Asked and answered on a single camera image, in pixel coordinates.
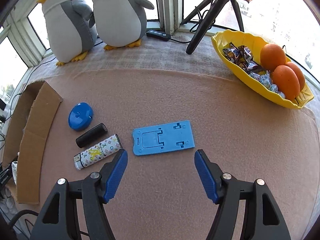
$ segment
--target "fleece cloth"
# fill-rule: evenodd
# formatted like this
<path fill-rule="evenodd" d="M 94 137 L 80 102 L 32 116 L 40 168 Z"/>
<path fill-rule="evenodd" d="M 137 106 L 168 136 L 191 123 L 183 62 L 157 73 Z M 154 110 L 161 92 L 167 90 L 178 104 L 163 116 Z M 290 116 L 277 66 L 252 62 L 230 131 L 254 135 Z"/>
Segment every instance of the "fleece cloth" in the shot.
<path fill-rule="evenodd" d="M 95 111 L 88 129 L 103 122 L 128 151 L 116 196 L 104 206 L 117 240 L 206 238 L 217 206 L 206 197 L 194 165 L 199 148 L 238 179 L 264 179 L 292 239 L 302 238 L 319 182 L 319 135 L 310 109 L 283 108 L 241 82 L 178 71 L 95 70 L 46 80 L 64 101 L 47 139 L 40 205 L 33 209 L 41 208 L 59 178 L 84 179 L 113 158 L 80 171 L 74 167 L 73 157 L 80 152 L 75 139 L 81 132 L 70 129 L 67 120 L 73 106 L 85 101 Z M 181 120 L 191 122 L 194 149 L 133 154 L 134 128 Z M 81 201 L 78 204 L 80 229 L 86 231 Z M 243 212 L 241 201 L 234 239 L 240 237 Z"/>

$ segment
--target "penguin flipper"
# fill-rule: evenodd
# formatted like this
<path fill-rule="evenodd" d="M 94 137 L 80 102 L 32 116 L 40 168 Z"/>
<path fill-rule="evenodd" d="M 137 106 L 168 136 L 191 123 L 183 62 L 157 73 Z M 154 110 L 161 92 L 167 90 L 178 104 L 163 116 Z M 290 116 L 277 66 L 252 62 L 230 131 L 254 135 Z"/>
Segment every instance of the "penguin flipper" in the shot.
<path fill-rule="evenodd" d="M 95 24 L 96 24 L 96 20 L 94 19 L 94 13 L 92 12 L 89 20 L 89 28 L 92 28 Z"/>
<path fill-rule="evenodd" d="M 155 7 L 153 6 L 153 4 L 148 1 L 148 0 L 134 0 L 138 5 L 149 9 L 149 10 L 153 10 Z"/>
<path fill-rule="evenodd" d="M 72 0 L 71 5 L 73 10 L 80 14 L 83 19 L 85 19 L 86 21 L 90 20 L 92 9 L 85 3 L 84 0 Z"/>

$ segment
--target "penguin plush toy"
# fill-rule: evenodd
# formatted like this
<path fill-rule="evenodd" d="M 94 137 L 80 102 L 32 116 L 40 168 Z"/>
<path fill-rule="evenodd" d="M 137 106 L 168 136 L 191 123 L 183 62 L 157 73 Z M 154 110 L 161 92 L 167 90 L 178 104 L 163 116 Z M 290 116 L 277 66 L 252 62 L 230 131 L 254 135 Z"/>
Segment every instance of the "penguin plush toy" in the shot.
<path fill-rule="evenodd" d="M 96 24 L 106 50 L 140 46 L 146 34 L 147 17 L 144 8 L 155 7 L 148 0 L 92 0 L 93 14 L 89 26 Z"/>
<path fill-rule="evenodd" d="M 84 0 L 37 0 L 42 3 L 50 47 L 58 65 L 83 60 L 97 39 L 89 28 L 92 9 Z"/>

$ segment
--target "tripod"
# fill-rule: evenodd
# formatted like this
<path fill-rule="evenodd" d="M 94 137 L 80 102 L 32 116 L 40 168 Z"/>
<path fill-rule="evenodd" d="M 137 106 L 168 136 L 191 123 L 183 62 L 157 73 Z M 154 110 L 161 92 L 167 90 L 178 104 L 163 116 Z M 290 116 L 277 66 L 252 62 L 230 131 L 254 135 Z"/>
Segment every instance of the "tripod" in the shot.
<path fill-rule="evenodd" d="M 199 4 L 198 9 L 201 11 L 204 9 L 209 3 L 211 3 L 212 0 L 204 0 L 202 3 Z M 233 10 L 235 11 L 236 18 L 238 21 L 239 29 L 240 31 L 244 32 L 243 28 L 243 22 L 242 22 L 242 17 L 241 17 L 241 12 L 239 8 L 239 4 L 236 0 L 214 0 L 214 3 L 211 3 L 210 9 L 202 22 L 199 24 L 196 33 L 193 35 L 192 40 L 190 41 L 186 53 L 187 54 L 192 54 L 196 47 L 198 46 L 199 42 L 202 40 L 203 36 L 205 33 L 208 31 L 210 26 L 213 24 L 215 21 L 216 17 L 218 14 L 221 12 L 223 7 L 226 5 L 227 2 L 231 1 Z M 197 8 L 195 8 L 188 16 L 185 18 L 181 24 L 186 24 L 188 23 L 194 16 L 197 15 Z"/>

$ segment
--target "power strip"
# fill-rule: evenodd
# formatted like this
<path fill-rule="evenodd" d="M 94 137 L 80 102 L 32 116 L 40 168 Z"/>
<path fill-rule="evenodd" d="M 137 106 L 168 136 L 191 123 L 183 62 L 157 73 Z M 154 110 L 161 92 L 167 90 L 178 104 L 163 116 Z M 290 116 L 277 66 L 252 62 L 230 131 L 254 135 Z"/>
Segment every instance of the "power strip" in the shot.
<path fill-rule="evenodd" d="M 160 32 L 160 31 L 155 31 L 155 30 L 149 30 L 146 32 L 148 37 L 156 38 L 162 41 L 168 41 L 171 38 L 170 34 Z"/>

